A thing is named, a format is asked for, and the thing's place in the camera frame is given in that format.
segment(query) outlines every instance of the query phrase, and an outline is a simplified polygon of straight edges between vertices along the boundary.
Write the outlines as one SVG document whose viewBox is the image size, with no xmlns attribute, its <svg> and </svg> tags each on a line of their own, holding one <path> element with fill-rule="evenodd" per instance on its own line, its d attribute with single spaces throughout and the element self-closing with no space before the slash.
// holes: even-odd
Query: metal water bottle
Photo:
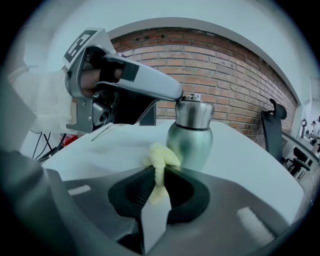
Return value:
<svg viewBox="0 0 320 256">
<path fill-rule="evenodd" d="M 199 94 L 183 97 L 175 105 L 175 123 L 168 131 L 166 145 L 178 157 L 181 167 L 201 171 L 210 154 L 213 135 L 210 121 L 214 106 Z"/>
</svg>

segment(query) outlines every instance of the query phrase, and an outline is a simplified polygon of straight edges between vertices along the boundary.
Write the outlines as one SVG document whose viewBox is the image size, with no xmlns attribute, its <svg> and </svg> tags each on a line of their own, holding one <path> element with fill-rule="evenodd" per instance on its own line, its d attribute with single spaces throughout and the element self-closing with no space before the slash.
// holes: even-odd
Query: chair backrest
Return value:
<svg viewBox="0 0 320 256">
<path fill-rule="evenodd" d="M 273 111 L 262 111 L 261 119 L 264 132 L 265 150 L 282 163 L 282 128 L 281 120 L 287 117 L 286 108 L 270 99 Z"/>
</svg>

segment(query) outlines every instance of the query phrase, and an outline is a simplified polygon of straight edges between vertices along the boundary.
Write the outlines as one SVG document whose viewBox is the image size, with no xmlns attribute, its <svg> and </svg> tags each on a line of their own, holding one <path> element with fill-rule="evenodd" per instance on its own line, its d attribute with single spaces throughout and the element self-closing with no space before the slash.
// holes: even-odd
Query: black rubber mount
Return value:
<svg viewBox="0 0 320 256">
<path fill-rule="evenodd" d="M 172 208 L 168 215 L 168 224 L 190 222 L 209 204 L 210 193 L 203 183 L 170 166 L 164 170 L 164 186 Z M 154 187 L 155 168 L 149 166 L 114 184 L 108 197 L 119 215 L 140 221 L 141 210 Z"/>
</svg>

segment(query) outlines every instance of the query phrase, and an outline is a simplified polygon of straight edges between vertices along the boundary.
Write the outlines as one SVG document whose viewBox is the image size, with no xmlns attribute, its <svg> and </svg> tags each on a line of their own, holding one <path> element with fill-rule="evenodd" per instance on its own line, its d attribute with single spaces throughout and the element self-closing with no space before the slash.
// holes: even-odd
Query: yellow cloth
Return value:
<svg viewBox="0 0 320 256">
<path fill-rule="evenodd" d="M 162 197 L 169 196 L 165 188 L 165 167 L 166 165 L 179 167 L 180 161 L 175 153 L 165 145 L 158 142 L 150 146 L 149 156 L 144 160 L 146 166 L 152 165 L 155 168 L 155 187 L 148 199 L 150 204 L 156 204 Z"/>
</svg>

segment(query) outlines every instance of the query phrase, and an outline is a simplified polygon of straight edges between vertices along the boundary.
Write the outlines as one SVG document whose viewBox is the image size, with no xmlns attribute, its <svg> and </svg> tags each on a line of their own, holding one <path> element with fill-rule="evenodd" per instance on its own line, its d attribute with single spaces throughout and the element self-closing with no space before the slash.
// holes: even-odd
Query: brick wall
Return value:
<svg viewBox="0 0 320 256">
<path fill-rule="evenodd" d="M 261 111 L 270 98 L 285 106 L 284 130 L 291 130 L 297 101 L 288 86 L 256 54 L 224 37 L 191 29 L 157 28 L 112 40 L 117 52 L 178 80 L 184 94 L 200 93 L 214 104 L 219 120 L 264 145 Z M 157 117 L 175 118 L 175 103 L 157 103 Z"/>
</svg>

